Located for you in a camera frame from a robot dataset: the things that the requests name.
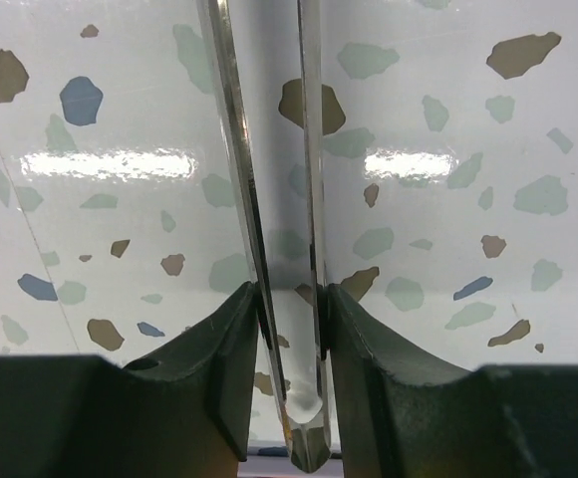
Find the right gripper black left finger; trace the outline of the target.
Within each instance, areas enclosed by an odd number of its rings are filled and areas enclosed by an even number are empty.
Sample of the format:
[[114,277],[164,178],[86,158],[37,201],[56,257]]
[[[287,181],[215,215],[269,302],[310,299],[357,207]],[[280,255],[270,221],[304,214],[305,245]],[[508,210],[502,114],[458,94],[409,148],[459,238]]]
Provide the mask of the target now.
[[247,456],[259,294],[118,366],[0,357],[0,477],[233,477]]

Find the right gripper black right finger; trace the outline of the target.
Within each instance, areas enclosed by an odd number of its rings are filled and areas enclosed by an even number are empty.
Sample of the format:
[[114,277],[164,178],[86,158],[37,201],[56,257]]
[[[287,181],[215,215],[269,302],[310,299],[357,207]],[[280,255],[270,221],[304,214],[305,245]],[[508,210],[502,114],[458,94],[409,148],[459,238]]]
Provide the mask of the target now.
[[348,477],[578,477],[578,365],[468,371],[328,288]]

